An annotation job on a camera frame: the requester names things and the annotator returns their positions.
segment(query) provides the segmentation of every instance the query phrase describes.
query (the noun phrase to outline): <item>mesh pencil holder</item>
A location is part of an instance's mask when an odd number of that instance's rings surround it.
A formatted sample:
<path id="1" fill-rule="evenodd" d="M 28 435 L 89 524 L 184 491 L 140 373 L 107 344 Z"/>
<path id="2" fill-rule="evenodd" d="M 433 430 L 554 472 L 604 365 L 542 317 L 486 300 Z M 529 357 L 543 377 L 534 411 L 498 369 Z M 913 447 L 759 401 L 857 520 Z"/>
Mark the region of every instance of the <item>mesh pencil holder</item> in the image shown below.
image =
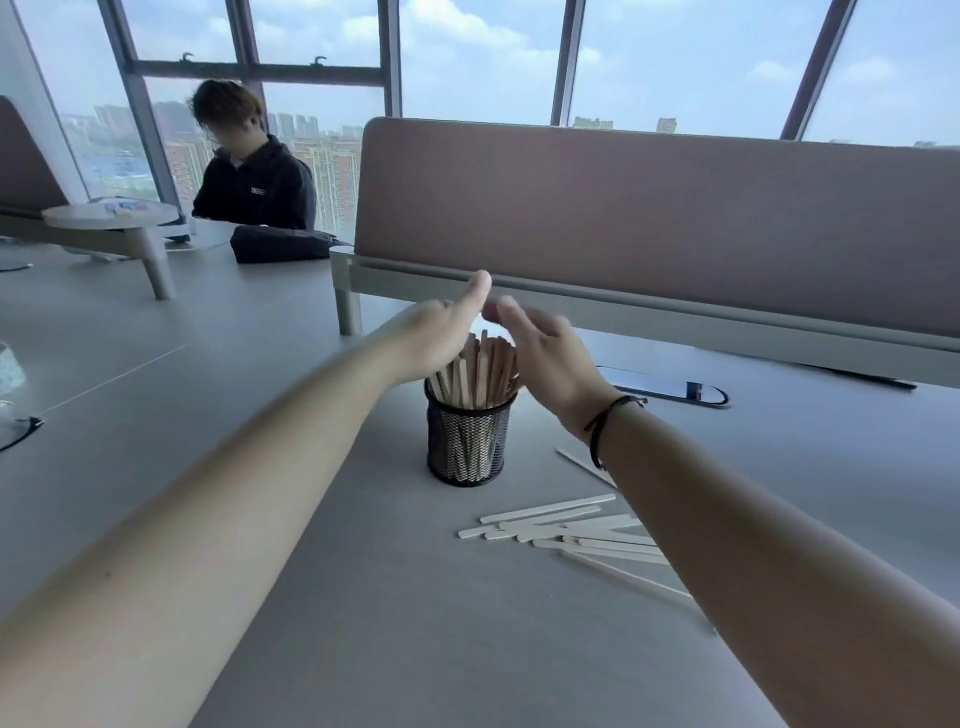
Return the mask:
<path id="1" fill-rule="evenodd" d="M 424 381 L 423 392 L 430 472 L 458 488 L 483 485 L 500 475 L 510 405 L 516 395 L 491 409 L 461 409 L 438 401 L 429 381 Z"/>

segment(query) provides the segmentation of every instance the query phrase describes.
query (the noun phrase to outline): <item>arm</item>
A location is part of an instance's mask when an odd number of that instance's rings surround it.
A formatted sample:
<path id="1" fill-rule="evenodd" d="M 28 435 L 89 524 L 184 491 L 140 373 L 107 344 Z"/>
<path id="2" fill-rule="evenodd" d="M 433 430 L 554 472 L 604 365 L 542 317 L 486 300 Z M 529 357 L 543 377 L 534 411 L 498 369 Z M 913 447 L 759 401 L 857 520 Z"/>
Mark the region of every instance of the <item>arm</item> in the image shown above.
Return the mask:
<path id="1" fill-rule="evenodd" d="M 585 442 L 621 396 L 564 318 L 488 307 L 534 397 Z M 955 726 L 960 612 L 727 468 L 635 404 L 600 459 L 690 593 L 791 728 Z"/>
<path id="2" fill-rule="evenodd" d="M 452 359 L 490 290 L 408 308 L 280 397 L 0 624 L 4 725 L 186 726 L 385 389 Z"/>
<path id="3" fill-rule="evenodd" d="M 197 196 L 193 198 L 193 211 L 190 213 L 192 217 L 205 217 L 209 219 L 214 219 L 216 215 L 216 210 L 212 207 L 213 198 L 210 193 L 210 186 L 213 184 L 214 173 L 211 172 L 216 160 L 212 160 L 204 169 L 204 181 L 200 183 L 200 189 L 197 191 Z"/>
<path id="4" fill-rule="evenodd" d="M 313 179 L 298 160 L 293 160 L 284 185 L 276 195 L 274 225 L 287 230 L 313 230 L 317 217 L 317 195 Z"/>

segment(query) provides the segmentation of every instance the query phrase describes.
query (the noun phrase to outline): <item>table leg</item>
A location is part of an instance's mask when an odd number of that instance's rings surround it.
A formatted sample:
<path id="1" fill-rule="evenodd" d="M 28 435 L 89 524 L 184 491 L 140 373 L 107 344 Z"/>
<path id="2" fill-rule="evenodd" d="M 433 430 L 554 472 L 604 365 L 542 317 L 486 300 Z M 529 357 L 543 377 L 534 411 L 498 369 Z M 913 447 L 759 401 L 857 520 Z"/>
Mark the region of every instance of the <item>table leg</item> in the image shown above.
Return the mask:
<path id="1" fill-rule="evenodd" d="M 177 288 L 170 273 L 170 260 L 167 258 L 166 248 L 158 237 L 151 236 L 146 228 L 131 228 L 127 230 L 127 242 L 130 244 L 130 253 L 133 257 L 143 261 L 147 271 L 147 278 L 154 288 L 154 296 L 158 301 L 171 301 L 177 297 Z"/>

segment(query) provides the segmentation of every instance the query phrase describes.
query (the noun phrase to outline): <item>fabric partition panel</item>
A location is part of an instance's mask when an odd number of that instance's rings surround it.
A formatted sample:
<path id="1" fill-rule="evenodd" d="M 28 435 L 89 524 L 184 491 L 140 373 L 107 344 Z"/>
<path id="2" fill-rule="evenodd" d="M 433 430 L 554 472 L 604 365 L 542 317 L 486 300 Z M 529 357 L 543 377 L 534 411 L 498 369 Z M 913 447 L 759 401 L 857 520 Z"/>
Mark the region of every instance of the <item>fabric partition panel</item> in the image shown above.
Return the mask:
<path id="1" fill-rule="evenodd" d="M 960 336 L 960 153 L 374 119 L 360 255 Z"/>

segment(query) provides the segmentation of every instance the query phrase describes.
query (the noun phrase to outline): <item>phone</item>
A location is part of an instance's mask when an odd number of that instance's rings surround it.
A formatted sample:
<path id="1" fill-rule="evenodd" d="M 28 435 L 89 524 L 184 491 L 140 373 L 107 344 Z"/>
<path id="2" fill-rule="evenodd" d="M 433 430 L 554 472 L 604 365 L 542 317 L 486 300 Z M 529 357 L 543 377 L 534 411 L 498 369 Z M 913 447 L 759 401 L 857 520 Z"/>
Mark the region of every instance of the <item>phone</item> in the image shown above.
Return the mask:
<path id="1" fill-rule="evenodd" d="M 629 372 L 626 369 L 612 367 L 597 367 L 597 369 L 606 381 L 627 394 L 656 397 L 661 400 L 685 401 L 716 409 L 730 406 L 730 397 L 726 392 L 700 382 L 661 379 L 642 372 Z"/>

